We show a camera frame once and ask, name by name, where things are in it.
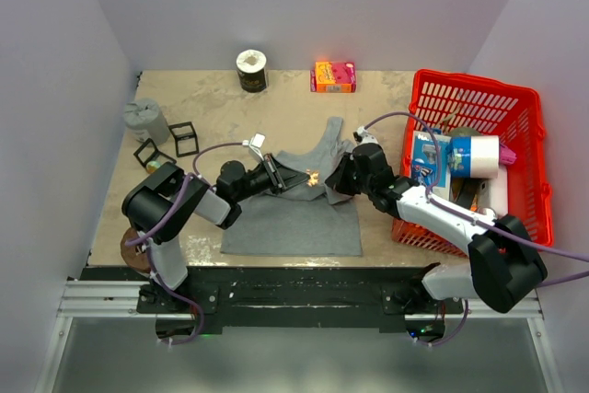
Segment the orange maple leaf brooch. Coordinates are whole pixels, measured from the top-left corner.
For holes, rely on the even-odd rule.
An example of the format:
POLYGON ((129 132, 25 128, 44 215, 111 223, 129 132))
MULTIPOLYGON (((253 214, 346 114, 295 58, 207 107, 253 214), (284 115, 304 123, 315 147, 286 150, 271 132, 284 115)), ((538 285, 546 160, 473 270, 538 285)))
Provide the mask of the orange maple leaf brooch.
POLYGON ((308 169, 306 171, 306 174, 308 175, 308 180, 307 180, 306 184, 309 187, 315 187, 319 184, 319 171, 318 170, 308 169))

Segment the grey sleeveless shirt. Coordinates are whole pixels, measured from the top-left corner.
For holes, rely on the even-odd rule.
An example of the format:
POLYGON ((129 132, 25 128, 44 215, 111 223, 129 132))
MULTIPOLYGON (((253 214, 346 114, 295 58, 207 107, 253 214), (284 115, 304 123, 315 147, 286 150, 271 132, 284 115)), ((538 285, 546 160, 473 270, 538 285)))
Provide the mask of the grey sleeveless shirt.
POLYGON ((330 176, 354 148, 341 138, 343 118, 330 117, 317 145, 305 154, 279 152, 283 165, 313 177, 281 194, 264 193, 241 203, 242 215, 223 234, 221 252, 254 256, 362 255, 360 226, 351 196, 329 189, 330 176))

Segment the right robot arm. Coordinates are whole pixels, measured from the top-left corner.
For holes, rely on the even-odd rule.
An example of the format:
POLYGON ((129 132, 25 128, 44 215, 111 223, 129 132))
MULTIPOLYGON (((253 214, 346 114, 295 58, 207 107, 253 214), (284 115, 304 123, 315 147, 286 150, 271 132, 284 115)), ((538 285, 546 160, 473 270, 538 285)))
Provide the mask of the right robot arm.
POLYGON ((433 264, 412 284, 407 294, 422 313, 453 297, 479 299, 507 313, 548 276, 518 218, 494 219, 436 198, 414 179, 395 174, 379 144, 356 146, 325 183, 341 194, 366 195, 378 211, 426 228, 468 257, 462 265, 433 264))

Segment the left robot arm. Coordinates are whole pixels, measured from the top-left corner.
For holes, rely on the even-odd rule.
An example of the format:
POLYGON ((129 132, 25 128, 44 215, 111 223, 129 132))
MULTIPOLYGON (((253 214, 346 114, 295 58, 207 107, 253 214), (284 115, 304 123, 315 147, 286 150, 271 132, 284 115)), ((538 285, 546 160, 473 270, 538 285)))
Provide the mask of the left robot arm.
POLYGON ((125 197, 121 211, 138 235, 128 244, 146 248, 151 273, 162 285, 159 303, 170 312, 190 303, 179 234, 192 215, 227 229, 242 214, 241 202, 266 191, 282 194, 309 179, 272 155, 263 156, 252 170, 236 160, 224 163, 213 186, 169 162, 144 179, 125 197))

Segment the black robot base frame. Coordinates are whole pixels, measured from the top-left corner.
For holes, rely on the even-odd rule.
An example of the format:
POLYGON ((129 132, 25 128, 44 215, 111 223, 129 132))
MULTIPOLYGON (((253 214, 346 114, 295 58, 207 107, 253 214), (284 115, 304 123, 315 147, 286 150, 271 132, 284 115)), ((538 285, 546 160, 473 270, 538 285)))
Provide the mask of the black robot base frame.
POLYGON ((411 315, 420 326, 434 320, 433 335, 442 334, 442 319, 463 311, 461 302, 418 297, 420 268, 256 268, 191 267, 178 289, 167 294, 156 283, 139 289, 137 310, 156 314, 159 336, 187 335, 191 307, 204 312, 206 334, 226 327, 367 328, 402 332, 411 315))

